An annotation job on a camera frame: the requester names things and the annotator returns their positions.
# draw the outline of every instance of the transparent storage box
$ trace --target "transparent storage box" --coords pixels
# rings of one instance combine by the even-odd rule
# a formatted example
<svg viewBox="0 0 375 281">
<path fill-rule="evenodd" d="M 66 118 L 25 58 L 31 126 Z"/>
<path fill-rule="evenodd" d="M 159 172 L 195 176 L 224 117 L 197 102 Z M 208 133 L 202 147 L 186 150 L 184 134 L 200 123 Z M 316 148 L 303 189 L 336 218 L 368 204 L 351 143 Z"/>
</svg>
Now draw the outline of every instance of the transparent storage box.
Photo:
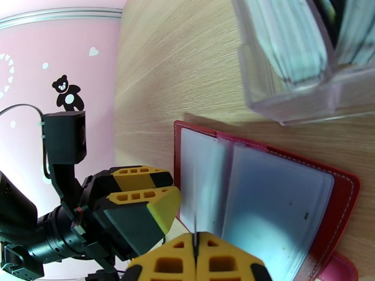
<svg viewBox="0 0 375 281">
<path fill-rule="evenodd" d="M 321 51 L 310 55 L 306 49 L 302 58 L 294 57 L 294 47 L 287 45 L 288 39 L 299 41 L 305 36 L 296 34 L 297 29 L 289 29 L 289 33 L 275 29 L 271 40 L 259 20 L 271 19 L 266 24 L 272 26 L 275 14 L 268 7 L 254 7 L 252 1 L 232 0 L 242 39 L 239 61 L 245 100 L 251 110 L 282 125 L 375 112 L 375 60 L 366 65 L 340 65 L 312 0 L 304 0 L 307 5 L 303 9 L 309 9 L 305 13 L 311 13 L 315 19 L 322 43 L 312 43 L 312 48 L 318 46 Z M 280 47 L 289 54 L 283 55 Z M 310 59 L 315 66 L 303 66 L 301 59 Z"/>
</svg>

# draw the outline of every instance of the red card holder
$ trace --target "red card holder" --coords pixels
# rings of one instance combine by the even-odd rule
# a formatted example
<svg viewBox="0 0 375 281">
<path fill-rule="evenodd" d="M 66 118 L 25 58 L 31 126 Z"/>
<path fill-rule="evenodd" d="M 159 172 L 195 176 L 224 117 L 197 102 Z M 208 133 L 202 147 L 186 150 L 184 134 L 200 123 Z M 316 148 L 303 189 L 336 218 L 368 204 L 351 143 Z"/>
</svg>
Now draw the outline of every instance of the red card holder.
<svg viewBox="0 0 375 281">
<path fill-rule="evenodd" d="M 352 214 L 360 191 L 360 181 L 358 177 L 342 170 L 338 170 L 334 167 L 306 159 L 302 156 L 295 155 L 263 143 L 232 136 L 230 134 L 200 127 L 183 121 L 176 121 L 174 123 L 174 180 L 175 185 L 178 188 L 180 187 L 181 177 L 180 152 L 181 130 L 183 128 L 210 136 L 212 138 L 241 143 L 247 148 L 253 148 L 271 155 L 280 156 L 284 159 L 327 172 L 334 177 L 333 190 L 323 220 L 310 247 L 308 256 L 294 279 L 295 281 L 313 281 L 327 265 Z"/>
</svg>

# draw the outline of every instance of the black bear sticker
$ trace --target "black bear sticker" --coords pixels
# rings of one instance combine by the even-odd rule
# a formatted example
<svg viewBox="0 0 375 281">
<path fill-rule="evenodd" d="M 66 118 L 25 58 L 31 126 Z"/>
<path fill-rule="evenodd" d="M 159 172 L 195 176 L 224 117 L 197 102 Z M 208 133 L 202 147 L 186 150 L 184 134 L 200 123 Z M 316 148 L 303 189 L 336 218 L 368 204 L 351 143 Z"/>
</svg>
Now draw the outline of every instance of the black bear sticker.
<svg viewBox="0 0 375 281">
<path fill-rule="evenodd" d="M 84 109 L 85 105 L 83 100 L 77 94 L 81 91 L 81 88 L 73 84 L 69 85 L 67 76 L 65 74 L 52 83 L 52 87 L 55 88 L 59 93 L 56 100 L 57 107 L 64 106 L 65 111 L 74 111 L 75 108 L 78 111 L 82 111 Z"/>
</svg>

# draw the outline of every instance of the wood grain surface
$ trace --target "wood grain surface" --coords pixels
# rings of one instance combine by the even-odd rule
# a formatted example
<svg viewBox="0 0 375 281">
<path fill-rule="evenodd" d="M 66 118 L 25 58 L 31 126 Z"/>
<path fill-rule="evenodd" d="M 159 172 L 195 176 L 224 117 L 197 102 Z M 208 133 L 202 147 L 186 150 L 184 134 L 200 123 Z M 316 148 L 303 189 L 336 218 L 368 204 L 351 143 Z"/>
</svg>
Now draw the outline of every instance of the wood grain surface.
<svg viewBox="0 0 375 281">
<path fill-rule="evenodd" d="M 262 141 L 357 174 L 360 197 L 338 251 L 375 280 L 375 117 L 282 127 L 246 108 L 230 0 L 128 0 L 115 97 L 118 165 L 173 172 L 173 121 Z M 177 235 L 183 228 L 174 225 Z"/>
</svg>

